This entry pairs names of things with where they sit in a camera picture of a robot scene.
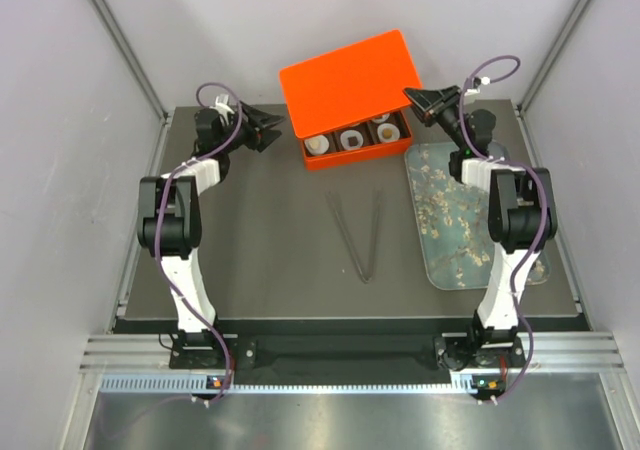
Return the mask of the orange box lid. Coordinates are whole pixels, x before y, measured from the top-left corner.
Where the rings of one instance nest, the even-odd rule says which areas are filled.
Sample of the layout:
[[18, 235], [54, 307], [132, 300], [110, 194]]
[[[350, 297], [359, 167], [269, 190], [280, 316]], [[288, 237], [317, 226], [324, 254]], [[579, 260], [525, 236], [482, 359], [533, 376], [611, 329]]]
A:
[[279, 80], [299, 139], [401, 110], [404, 90], [422, 86], [397, 29], [285, 67]]

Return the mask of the metal tongs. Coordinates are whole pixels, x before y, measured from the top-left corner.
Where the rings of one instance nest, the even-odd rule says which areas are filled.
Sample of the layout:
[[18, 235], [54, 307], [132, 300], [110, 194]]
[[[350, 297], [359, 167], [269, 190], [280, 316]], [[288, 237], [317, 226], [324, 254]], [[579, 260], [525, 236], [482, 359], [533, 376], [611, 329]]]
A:
[[325, 200], [356, 275], [363, 284], [372, 283], [376, 274], [379, 234], [384, 207], [383, 191], [379, 188], [373, 191], [371, 209], [362, 222], [359, 241], [354, 238], [352, 228], [348, 224], [340, 195], [337, 192], [328, 191], [325, 193]]

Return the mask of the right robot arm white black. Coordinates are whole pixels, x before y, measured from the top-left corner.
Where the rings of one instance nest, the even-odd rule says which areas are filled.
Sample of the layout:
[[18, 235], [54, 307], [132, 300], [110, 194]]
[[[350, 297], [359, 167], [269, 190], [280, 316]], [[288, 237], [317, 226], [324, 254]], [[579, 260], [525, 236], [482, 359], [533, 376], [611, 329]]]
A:
[[487, 366], [517, 348], [522, 321], [520, 301], [530, 269], [558, 222], [551, 174], [497, 157], [490, 151], [496, 117], [488, 110], [467, 113], [465, 90], [407, 88], [405, 96], [425, 127], [439, 125], [456, 145], [449, 174], [458, 183], [488, 196], [488, 233], [494, 258], [488, 287], [474, 312], [463, 343], [450, 343], [445, 362], [462, 360]]

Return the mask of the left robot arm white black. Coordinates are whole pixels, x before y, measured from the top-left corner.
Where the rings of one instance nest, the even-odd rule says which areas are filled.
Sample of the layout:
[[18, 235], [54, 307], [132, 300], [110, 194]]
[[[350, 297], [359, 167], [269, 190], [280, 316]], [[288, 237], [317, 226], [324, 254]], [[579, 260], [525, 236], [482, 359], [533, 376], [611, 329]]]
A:
[[280, 115], [224, 95], [194, 114], [195, 141], [190, 157], [176, 169], [140, 180], [137, 239], [155, 260], [177, 311], [170, 366], [174, 369], [224, 369], [228, 346], [216, 329], [199, 264], [203, 225], [199, 197], [220, 184], [230, 169], [230, 153], [245, 147], [262, 152], [280, 136]]

